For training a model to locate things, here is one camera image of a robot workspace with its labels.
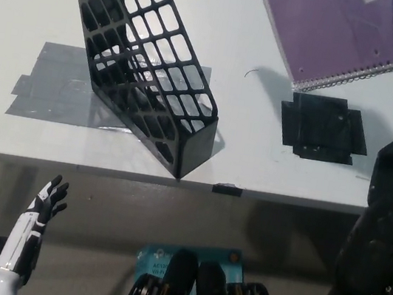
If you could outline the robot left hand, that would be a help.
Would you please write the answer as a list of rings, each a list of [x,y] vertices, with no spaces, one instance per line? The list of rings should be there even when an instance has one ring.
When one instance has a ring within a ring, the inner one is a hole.
[[[64,198],[69,184],[58,175],[48,182],[33,198],[25,212],[16,220],[2,252],[0,268],[17,273],[25,281],[35,268],[41,242],[49,221],[66,209]]]

